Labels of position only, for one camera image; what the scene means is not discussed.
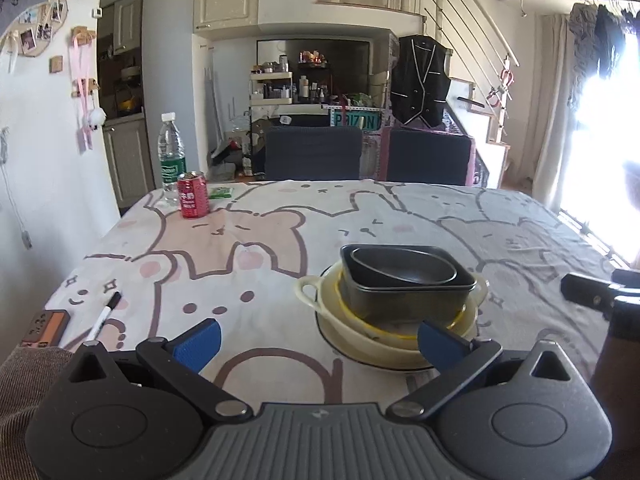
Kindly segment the lemon pattern ceramic bowl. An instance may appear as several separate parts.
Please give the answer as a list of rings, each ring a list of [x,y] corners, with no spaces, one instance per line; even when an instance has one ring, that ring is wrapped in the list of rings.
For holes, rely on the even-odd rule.
[[[371,340],[386,344],[386,346],[418,350],[419,322],[376,322],[371,324],[363,321],[349,309],[345,302],[346,282],[344,277],[344,271],[340,270],[337,274],[334,292],[347,326]],[[476,324],[477,310],[478,307],[472,299],[466,300],[460,312],[446,327],[460,337],[469,336]]]

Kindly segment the cream ceramic handled bowl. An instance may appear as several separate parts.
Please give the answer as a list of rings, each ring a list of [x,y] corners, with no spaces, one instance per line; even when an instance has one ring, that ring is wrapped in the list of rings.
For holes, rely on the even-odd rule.
[[[294,285],[297,299],[314,310],[318,331],[326,342],[346,358],[381,370],[420,372],[431,368],[418,350],[416,336],[384,332],[350,313],[338,287],[342,276],[343,265],[337,262],[322,275],[303,276]]]

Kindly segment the rectangular stainless steel tray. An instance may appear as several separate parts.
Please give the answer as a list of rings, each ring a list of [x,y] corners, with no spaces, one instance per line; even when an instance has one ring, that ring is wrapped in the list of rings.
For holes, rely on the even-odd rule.
[[[363,321],[446,325],[476,287],[474,276],[435,246],[349,244],[338,290]]]

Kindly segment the small steel oval dish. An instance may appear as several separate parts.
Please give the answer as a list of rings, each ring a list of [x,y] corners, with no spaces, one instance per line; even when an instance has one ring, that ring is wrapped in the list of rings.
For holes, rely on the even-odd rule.
[[[409,248],[355,248],[352,261],[360,268],[389,280],[416,286],[448,284],[457,277],[456,268],[446,259]]]

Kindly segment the black white marker pen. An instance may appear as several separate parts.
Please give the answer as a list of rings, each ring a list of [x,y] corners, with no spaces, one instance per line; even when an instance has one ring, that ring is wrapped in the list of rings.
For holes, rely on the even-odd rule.
[[[120,300],[122,300],[122,293],[114,292],[111,298],[107,301],[105,307],[100,312],[98,318],[96,319],[96,322],[94,322],[93,326],[91,327],[91,330],[89,330],[89,333],[85,338],[85,342],[98,339],[102,327],[104,326],[107,319],[111,316],[111,313],[118,306]]]

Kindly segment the bear pattern tablecloth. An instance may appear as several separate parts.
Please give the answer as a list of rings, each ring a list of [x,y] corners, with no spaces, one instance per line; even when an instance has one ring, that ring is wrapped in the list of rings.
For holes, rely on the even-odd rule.
[[[204,318],[222,330],[207,379],[253,406],[264,402],[390,404],[431,373],[356,363],[320,335],[294,292],[343,246],[436,246],[488,281],[477,327],[508,349],[556,340],[590,376],[608,326],[563,299],[561,278],[608,278],[611,263],[536,200],[509,191],[372,181],[237,184],[203,219],[186,220],[153,192],[134,205],[48,301],[70,322],[75,350],[107,300],[100,338],[130,350],[175,337]]]

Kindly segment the brown small clock box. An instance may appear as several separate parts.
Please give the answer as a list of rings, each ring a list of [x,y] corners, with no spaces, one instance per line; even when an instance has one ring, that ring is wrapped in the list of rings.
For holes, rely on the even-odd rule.
[[[43,310],[32,318],[20,346],[26,348],[57,347],[68,322],[70,322],[70,314],[66,310]]]

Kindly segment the red soda can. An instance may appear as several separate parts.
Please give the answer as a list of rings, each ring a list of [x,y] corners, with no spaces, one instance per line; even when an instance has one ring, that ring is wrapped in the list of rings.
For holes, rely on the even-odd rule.
[[[188,171],[178,177],[178,196],[183,218],[195,219],[209,214],[207,185],[201,171]]]

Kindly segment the green snack packet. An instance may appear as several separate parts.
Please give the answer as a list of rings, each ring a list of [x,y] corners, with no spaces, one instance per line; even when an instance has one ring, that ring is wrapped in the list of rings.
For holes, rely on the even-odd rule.
[[[208,190],[208,198],[210,200],[228,200],[233,194],[233,188],[228,186],[216,186]]]

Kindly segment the green label water bottle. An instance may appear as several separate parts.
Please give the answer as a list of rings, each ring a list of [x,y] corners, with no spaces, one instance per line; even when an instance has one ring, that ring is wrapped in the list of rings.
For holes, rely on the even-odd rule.
[[[164,199],[167,203],[178,202],[178,180],[186,172],[186,154],[176,125],[174,112],[160,115],[162,126],[157,138],[157,153],[160,160]]]

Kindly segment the dark blue chair left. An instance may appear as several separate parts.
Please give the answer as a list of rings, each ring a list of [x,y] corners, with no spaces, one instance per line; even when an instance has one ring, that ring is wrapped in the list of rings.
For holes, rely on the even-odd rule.
[[[355,127],[270,127],[265,133],[265,179],[358,180],[362,141],[362,131]]]

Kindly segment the teal letter sign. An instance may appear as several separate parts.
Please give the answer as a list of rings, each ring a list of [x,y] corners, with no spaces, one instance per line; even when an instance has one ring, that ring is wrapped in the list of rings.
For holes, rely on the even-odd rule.
[[[355,127],[362,131],[375,131],[382,127],[383,111],[373,107],[329,107],[331,127]]]

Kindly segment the beige curtain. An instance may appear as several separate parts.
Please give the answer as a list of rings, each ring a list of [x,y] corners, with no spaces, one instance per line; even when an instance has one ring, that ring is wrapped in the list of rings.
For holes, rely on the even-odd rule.
[[[574,35],[570,31],[568,16],[543,16],[540,40],[532,193],[538,202],[558,212],[570,134],[575,125],[572,105]]]

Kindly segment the black vest on hanger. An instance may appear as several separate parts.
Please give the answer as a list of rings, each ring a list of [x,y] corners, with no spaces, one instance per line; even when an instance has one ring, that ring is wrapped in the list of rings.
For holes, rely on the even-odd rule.
[[[390,104],[403,125],[420,122],[427,129],[442,124],[450,88],[447,49],[429,36],[399,38],[399,56],[390,78]]]

